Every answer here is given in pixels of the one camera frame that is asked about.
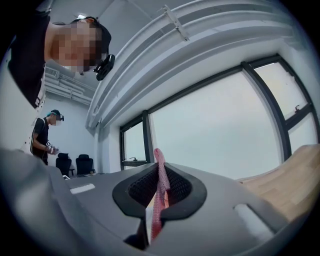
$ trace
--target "wooden floor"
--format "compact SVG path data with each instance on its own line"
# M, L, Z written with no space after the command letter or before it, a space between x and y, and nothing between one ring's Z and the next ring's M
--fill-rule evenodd
M292 221L309 211L319 195L320 144L304 145L273 171L240 182Z

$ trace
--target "white ceiling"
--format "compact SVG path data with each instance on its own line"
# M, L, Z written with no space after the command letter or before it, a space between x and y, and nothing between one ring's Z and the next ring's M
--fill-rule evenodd
M110 32L112 40L110 53L117 56L121 48L146 24L161 15L158 11L163 5L171 9L190 0L54 0L50 13L51 22L69 23L78 15L98 17L100 23ZM83 76L71 72L49 61L47 66L59 70L62 74L96 89L99 81L96 73L87 72Z

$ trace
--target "person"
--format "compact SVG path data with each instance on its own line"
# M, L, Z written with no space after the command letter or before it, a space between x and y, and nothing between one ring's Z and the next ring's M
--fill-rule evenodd
M94 17L62 25L50 22L49 11L36 11L20 24L10 45L8 69L20 91L36 108L45 64L54 60L74 72L87 72L109 53L111 35Z
M56 109L52 110L45 118L38 118L33 131L32 154L48 165L48 154L55 155L57 149L48 143L49 125L58 126L65 117Z

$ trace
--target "black office chair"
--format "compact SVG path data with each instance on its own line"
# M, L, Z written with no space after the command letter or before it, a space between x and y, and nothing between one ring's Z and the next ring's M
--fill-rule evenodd
M55 160L55 166L60 169L62 175L67 175L69 177L69 171L71 171L72 176L74 175L74 169L70 169L72 160L69 159L67 153L59 153L58 158Z
M89 158L87 154L80 154L79 157L75 160L75 162L77 175L96 172L95 169L93 169L94 160L92 158Z

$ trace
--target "pink cloth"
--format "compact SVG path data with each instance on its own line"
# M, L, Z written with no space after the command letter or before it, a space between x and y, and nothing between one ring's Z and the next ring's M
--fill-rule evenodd
M154 150L154 156L158 162L159 181L155 193L153 215L151 223L151 240L154 240L160 233L162 226L160 213L163 209L169 207L167 191L170 189L167 172L165 169L165 157L159 148Z

